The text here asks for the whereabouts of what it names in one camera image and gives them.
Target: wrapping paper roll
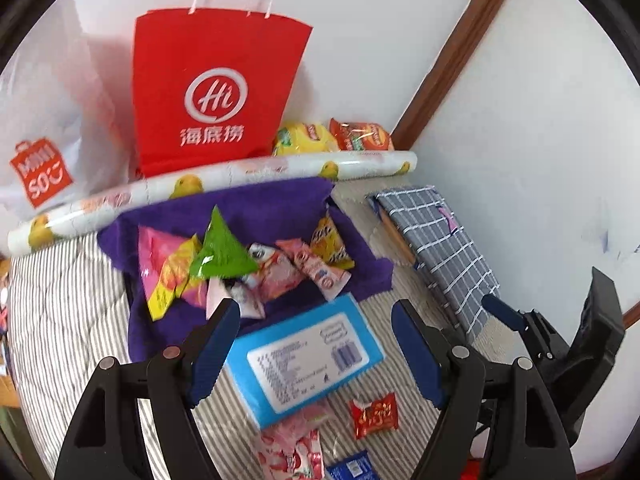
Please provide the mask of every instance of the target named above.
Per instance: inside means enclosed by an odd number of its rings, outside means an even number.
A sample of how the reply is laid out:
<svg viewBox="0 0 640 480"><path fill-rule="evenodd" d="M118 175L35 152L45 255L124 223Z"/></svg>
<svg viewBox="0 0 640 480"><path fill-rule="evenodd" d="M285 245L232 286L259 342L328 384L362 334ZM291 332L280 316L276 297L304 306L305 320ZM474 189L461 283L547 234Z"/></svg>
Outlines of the wrapping paper roll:
<svg viewBox="0 0 640 480"><path fill-rule="evenodd" d="M123 211L195 193L256 182L324 176L352 180L405 174L415 169L414 152L327 152L265 156L200 166L115 187L56 207L9 232L11 256L33 253L59 240L97 231Z"/></svg>

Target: blue gripper pad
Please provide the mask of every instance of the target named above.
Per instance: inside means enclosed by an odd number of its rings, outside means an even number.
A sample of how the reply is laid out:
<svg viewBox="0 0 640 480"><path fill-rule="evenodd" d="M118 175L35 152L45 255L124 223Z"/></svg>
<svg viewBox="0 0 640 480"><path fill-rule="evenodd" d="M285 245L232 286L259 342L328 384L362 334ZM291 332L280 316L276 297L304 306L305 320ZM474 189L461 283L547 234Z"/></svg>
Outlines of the blue gripper pad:
<svg viewBox="0 0 640 480"><path fill-rule="evenodd" d="M186 398L191 407L210 396L226 355L240 330L240 308L235 301L231 303L191 369L193 379Z"/></svg>
<svg viewBox="0 0 640 480"><path fill-rule="evenodd" d="M497 317L498 320L503 322L514 332L524 330L525 323L522 314L513 310L509 305L496 298L493 294L485 294L482 297L482 308L484 308L489 314Z"/></svg>
<svg viewBox="0 0 640 480"><path fill-rule="evenodd" d="M420 394L433 402L436 408L442 409L445 401L442 370L400 302L391 310L391 327Z"/></svg>

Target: blue candy wrapper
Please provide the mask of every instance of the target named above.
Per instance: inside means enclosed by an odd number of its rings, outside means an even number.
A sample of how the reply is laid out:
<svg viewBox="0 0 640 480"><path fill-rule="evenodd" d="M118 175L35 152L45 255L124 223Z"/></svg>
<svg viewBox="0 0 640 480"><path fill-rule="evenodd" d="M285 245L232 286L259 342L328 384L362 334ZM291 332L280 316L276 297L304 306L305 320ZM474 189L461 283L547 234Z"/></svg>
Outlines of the blue candy wrapper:
<svg viewBox="0 0 640 480"><path fill-rule="evenodd" d="M263 429L323 398L384 355L351 295L239 337L226 358Z"/></svg>
<svg viewBox="0 0 640 480"><path fill-rule="evenodd" d="M373 470L366 450L326 468L333 480L380 480Z"/></svg>

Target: white circle logo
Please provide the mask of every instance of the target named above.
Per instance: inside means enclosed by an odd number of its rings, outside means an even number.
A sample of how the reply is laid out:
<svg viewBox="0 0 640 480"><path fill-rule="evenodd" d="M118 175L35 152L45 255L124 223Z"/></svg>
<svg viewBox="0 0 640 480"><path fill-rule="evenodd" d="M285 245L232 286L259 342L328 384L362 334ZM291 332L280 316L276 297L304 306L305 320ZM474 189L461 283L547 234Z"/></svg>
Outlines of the white circle logo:
<svg viewBox="0 0 640 480"><path fill-rule="evenodd" d="M209 90L196 99L196 90L207 80L211 80ZM216 124L236 115L244 106L249 87L241 73L232 68L212 68L200 74L187 88L184 107L187 113L201 123Z"/></svg>

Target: bed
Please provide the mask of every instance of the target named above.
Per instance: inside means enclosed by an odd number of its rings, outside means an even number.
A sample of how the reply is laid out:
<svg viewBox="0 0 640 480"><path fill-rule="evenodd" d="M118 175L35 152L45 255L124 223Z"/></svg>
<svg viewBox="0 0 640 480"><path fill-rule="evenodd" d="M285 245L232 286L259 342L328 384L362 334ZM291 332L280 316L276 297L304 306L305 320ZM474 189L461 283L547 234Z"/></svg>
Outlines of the bed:
<svg viewBox="0 0 640 480"><path fill-rule="evenodd" d="M394 272L393 290L360 303L386 358L329 394L337 420L322 426L322 450L330 465L366 447L383 480L409 478L438 417L433 405L420 396L393 336L391 307L396 300L408 298L427 324L447 325L406 248L390 236L366 200L377 190L407 184L404 176L369 178L338 183L332 193L373 253L393 261ZM18 258L10 279L9 338L15 383L36 450L53 476L66 428L96 363L107 355L130 361L125 284L98 247L95 233ZM474 346L489 359L503 362L513 341L508 329L490 319ZM344 423L350 420L348 401L391 391L398 398L400 429L354 440L350 424ZM148 401L140 401L140 412L153 473L156 479L168 479ZM194 418L223 479L262 478L252 450L257 428L225 369L212 395L194 410Z"/></svg>

